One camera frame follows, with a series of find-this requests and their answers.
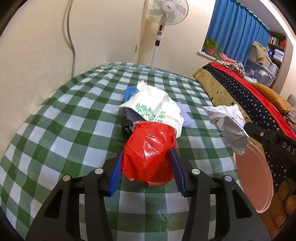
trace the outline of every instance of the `green checkered tablecloth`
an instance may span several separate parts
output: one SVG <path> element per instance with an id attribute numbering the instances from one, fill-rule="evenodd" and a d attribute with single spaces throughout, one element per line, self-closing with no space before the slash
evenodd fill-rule
<path id="1" fill-rule="evenodd" d="M 1 207 L 22 237 L 63 175 L 87 175 L 121 150 L 125 110 L 118 105 L 124 90 L 140 80 L 183 103 L 195 120 L 196 126 L 183 128 L 177 139 L 180 157 L 211 176 L 238 180 L 231 148 L 202 109 L 212 103 L 199 83 L 137 64 L 103 64 L 71 79 L 44 101 L 20 127 L 0 163 Z M 86 239 L 83 198 L 80 228 Z M 174 180 L 147 188 L 124 175 L 115 195 L 105 198 L 114 240 L 181 240 L 189 202 Z M 214 230 L 214 197 L 211 204 Z"/>

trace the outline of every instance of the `red plastic bag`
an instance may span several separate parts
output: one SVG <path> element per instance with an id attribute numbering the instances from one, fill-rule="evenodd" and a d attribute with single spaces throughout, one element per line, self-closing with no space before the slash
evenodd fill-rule
<path id="1" fill-rule="evenodd" d="M 148 121 L 139 121 L 124 147 L 122 171 L 129 180 L 160 186 L 174 178 L 167 152 L 176 148 L 173 127 Z"/>

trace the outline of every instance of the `pink clothing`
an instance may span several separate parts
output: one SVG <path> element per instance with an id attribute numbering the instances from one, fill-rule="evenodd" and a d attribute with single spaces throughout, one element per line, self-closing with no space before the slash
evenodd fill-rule
<path id="1" fill-rule="evenodd" d="M 228 58 L 224 53 L 220 54 L 220 59 L 224 62 L 231 63 L 231 64 L 236 62 L 235 60 Z"/>

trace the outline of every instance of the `red flower pot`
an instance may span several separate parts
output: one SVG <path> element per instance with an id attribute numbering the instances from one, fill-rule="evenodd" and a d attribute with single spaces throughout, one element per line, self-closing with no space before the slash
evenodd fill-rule
<path id="1" fill-rule="evenodd" d="M 210 56 L 212 56 L 212 55 L 214 54 L 214 52 L 215 52 L 215 49 L 213 49 L 213 48 L 208 48 L 208 49 L 205 51 L 205 53 L 208 54 L 208 55 L 210 55 Z"/>

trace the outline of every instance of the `red blanket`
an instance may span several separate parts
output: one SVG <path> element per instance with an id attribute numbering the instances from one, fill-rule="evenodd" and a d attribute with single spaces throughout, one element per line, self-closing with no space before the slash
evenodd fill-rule
<path id="1" fill-rule="evenodd" d="M 270 103 L 259 91 L 257 91 L 248 81 L 246 81 L 244 78 L 239 76 L 238 74 L 232 72 L 228 68 L 224 67 L 221 64 L 218 63 L 210 63 L 211 66 L 213 66 L 216 69 L 219 69 L 223 71 L 224 73 L 227 73 L 231 77 L 233 77 L 237 82 L 239 82 L 242 86 L 244 86 L 250 93 L 252 93 L 258 101 L 261 102 L 261 104 L 269 111 L 270 115 L 274 118 L 276 123 L 281 128 L 282 132 L 292 138 L 293 140 L 296 140 L 296 136 L 292 129 L 289 127 L 285 119 L 282 117 L 282 115 L 279 113 L 279 111 L 274 107 L 272 103 Z"/>

